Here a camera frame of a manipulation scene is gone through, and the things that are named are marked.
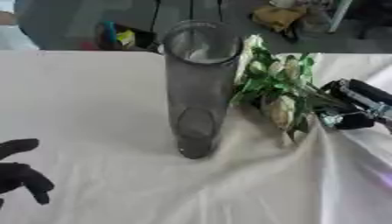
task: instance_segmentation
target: bag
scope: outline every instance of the bag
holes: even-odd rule
[[[297,42],[297,21],[306,14],[306,7],[282,9],[271,5],[258,8],[251,14],[253,22],[280,33],[289,42]]]

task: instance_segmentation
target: black glove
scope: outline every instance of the black glove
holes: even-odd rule
[[[32,151],[38,146],[38,139],[0,143],[0,160],[19,152]],[[54,188],[54,184],[48,178],[33,170],[28,164],[0,163],[0,194],[13,191],[20,186],[25,186],[41,205],[49,203],[48,192]],[[4,200],[0,199],[0,208],[3,203]]]

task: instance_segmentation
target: white tablecloth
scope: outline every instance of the white tablecloth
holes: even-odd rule
[[[10,192],[2,224],[389,224],[392,136],[326,131],[298,146],[254,110],[231,108],[218,152],[174,147],[165,65],[146,52],[0,52],[0,140],[37,137],[12,156],[56,188],[39,206]],[[392,90],[392,55],[318,56],[317,85],[355,77]]]

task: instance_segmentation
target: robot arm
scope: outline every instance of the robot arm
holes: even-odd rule
[[[360,80],[332,81],[321,88],[340,99],[347,108],[323,108],[321,121],[338,130],[353,130],[384,124],[392,131],[392,95]]]

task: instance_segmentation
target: white flower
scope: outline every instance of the white flower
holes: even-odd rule
[[[280,60],[275,61],[272,65],[268,68],[268,75],[275,76],[284,70],[284,65]]]
[[[297,59],[288,59],[284,65],[287,75],[296,80],[299,77],[299,64]]]
[[[254,74],[266,73],[267,67],[260,61],[253,61],[249,66],[249,70]]]
[[[249,62],[253,59],[253,47],[263,47],[263,39],[259,35],[251,35],[245,39],[240,61],[238,63],[237,72],[234,79],[234,84],[240,84],[245,75],[245,69]]]
[[[289,130],[294,121],[295,101],[289,96],[283,95],[269,105],[272,121],[281,130]]]

